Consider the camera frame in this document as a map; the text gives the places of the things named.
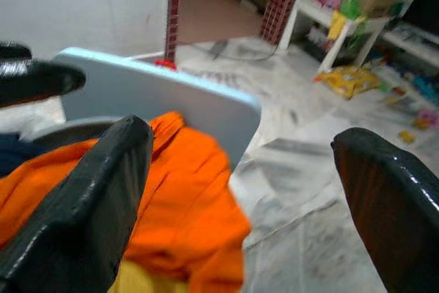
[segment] red brick pillar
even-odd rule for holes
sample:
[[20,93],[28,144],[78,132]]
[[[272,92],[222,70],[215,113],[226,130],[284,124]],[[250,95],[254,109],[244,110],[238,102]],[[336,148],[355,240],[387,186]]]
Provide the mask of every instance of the red brick pillar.
[[180,0],[168,0],[165,58],[170,61],[176,57],[179,7]]
[[294,0],[268,0],[263,16],[261,36],[272,44],[278,44],[287,25]]

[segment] television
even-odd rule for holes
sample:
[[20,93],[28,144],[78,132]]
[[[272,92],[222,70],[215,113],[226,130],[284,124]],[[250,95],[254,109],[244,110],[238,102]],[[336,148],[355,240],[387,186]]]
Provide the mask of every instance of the television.
[[417,27],[419,36],[439,45],[439,0],[413,0],[402,21]]

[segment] red object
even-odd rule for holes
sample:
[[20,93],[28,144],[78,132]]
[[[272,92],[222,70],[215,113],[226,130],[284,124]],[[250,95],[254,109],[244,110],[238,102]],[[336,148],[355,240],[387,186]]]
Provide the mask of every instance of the red object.
[[177,66],[172,61],[168,61],[168,60],[155,60],[154,64],[158,65],[160,67],[165,67],[165,68],[171,69],[173,71],[177,71]]

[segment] yellow cloth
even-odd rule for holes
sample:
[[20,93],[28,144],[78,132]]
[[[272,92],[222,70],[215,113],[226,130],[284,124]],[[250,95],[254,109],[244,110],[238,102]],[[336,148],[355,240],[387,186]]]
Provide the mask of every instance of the yellow cloth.
[[342,33],[345,23],[346,17],[339,11],[334,11],[334,15],[332,16],[332,24],[329,28],[328,39],[336,40],[338,36]]
[[108,293],[187,293],[189,286],[183,281],[151,276],[134,262],[121,262],[115,283]]

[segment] black cloth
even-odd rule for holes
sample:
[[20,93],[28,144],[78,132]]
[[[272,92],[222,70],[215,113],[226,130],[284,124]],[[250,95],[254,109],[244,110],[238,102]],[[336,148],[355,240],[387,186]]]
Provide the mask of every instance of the black cloth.
[[19,140],[18,134],[0,134],[0,178],[7,176],[25,161],[47,150],[30,142]]

